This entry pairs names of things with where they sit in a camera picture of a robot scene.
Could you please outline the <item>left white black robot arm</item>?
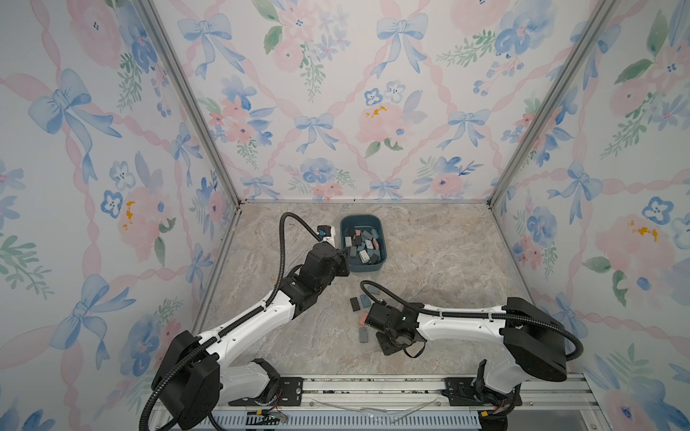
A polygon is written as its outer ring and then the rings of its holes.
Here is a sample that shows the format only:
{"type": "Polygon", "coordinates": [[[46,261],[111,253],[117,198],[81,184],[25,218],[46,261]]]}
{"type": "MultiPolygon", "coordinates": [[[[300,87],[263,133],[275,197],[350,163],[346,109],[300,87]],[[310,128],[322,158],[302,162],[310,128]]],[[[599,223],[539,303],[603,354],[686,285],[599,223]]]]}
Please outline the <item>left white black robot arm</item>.
{"type": "Polygon", "coordinates": [[[350,274],[349,258],[336,247],[334,227],[328,224],[307,228],[316,244],[303,264],[287,269],[285,227],[290,218],[305,223],[292,212],[280,217],[279,274],[271,292],[212,330],[199,335],[185,330],[172,340],[151,384],[139,429],[149,428],[158,402],[171,416],[163,426],[165,430],[189,430],[210,417],[221,403],[252,400],[270,404],[278,398],[280,374],[268,361],[258,358],[245,366],[234,366],[233,362],[255,342],[314,306],[336,278],[350,274]]]}

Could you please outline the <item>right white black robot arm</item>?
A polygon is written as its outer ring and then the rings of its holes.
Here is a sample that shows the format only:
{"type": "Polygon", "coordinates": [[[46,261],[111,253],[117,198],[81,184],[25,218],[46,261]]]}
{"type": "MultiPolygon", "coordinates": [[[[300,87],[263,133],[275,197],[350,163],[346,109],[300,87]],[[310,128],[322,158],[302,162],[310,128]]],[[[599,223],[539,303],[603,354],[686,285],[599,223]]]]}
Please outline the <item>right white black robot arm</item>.
{"type": "Polygon", "coordinates": [[[481,361],[475,377],[444,391],[451,402],[490,407],[492,416],[513,411],[522,384],[530,379],[565,381],[567,364],[584,352],[576,335],[523,298],[483,309],[450,309],[410,303],[371,280],[360,287],[372,302],[365,323],[387,356],[444,339],[501,347],[499,361],[481,361]]]}

